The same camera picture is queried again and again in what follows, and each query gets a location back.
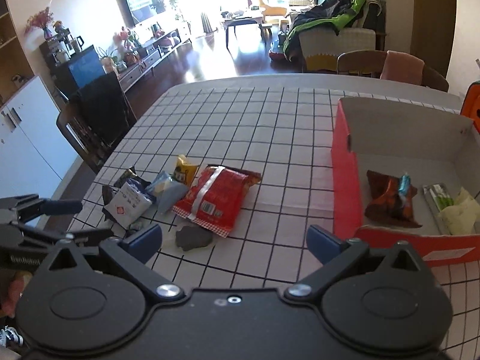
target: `cabinet handle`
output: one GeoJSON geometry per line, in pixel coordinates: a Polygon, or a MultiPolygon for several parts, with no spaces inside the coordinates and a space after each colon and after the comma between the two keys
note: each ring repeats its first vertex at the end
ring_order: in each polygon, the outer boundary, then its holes
{"type": "Polygon", "coordinates": [[[22,122],[22,118],[18,115],[17,111],[15,111],[15,108],[12,107],[11,109],[11,114],[13,115],[13,118],[17,122],[17,124],[20,124],[22,122]]]}
{"type": "Polygon", "coordinates": [[[10,115],[6,114],[4,111],[2,111],[1,114],[7,120],[7,123],[10,124],[11,130],[12,131],[15,130],[17,128],[17,126],[15,125],[14,121],[11,119],[10,115]]]}

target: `red package on sofa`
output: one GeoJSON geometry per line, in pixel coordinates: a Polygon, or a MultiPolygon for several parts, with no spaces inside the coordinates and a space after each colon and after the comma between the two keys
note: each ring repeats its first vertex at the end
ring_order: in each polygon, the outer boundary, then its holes
{"type": "Polygon", "coordinates": [[[198,184],[172,210],[222,237],[235,225],[243,198],[250,187],[262,180],[259,173],[220,165],[209,165],[198,184]]]}

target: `brown door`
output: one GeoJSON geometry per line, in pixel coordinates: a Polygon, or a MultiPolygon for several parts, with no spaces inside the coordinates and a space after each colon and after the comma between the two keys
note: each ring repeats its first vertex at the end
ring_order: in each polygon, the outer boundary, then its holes
{"type": "Polygon", "coordinates": [[[452,54],[457,0],[415,0],[412,55],[446,76],[452,54]]]}

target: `red box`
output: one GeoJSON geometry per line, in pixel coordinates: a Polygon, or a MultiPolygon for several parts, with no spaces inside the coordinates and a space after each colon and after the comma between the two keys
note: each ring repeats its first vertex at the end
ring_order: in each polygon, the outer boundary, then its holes
{"type": "Polygon", "coordinates": [[[473,197],[479,194],[480,135],[469,117],[384,99],[342,98],[332,163],[339,238],[357,237],[374,248],[406,240],[429,266],[480,260],[480,222],[472,235],[442,235],[422,192],[423,185],[444,183],[452,197],[460,187],[473,197]],[[412,203],[421,228],[384,227],[364,216],[371,201],[367,170],[410,175],[418,189],[412,203]]]}

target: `tv stand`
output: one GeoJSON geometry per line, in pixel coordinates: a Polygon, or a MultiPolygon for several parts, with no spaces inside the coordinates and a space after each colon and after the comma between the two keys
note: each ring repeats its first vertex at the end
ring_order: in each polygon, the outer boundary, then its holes
{"type": "Polygon", "coordinates": [[[126,71],[122,72],[118,76],[118,81],[123,91],[126,93],[132,86],[134,86],[143,76],[152,71],[152,75],[155,75],[154,67],[166,59],[172,52],[179,48],[187,41],[191,42],[190,29],[186,22],[178,22],[176,28],[171,28],[169,31],[165,31],[165,35],[160,38],[152,38],[148,40],[143,47],[147,50],[148,55],[141,59],[140,62],[130,66],[126,71]],[[164,51],[165,47],[160,47],[160,40],[169,36],[172,32],[176,32],[180,38],[180,43],[174,47],[169,48],[168,51],[164,51]]]}

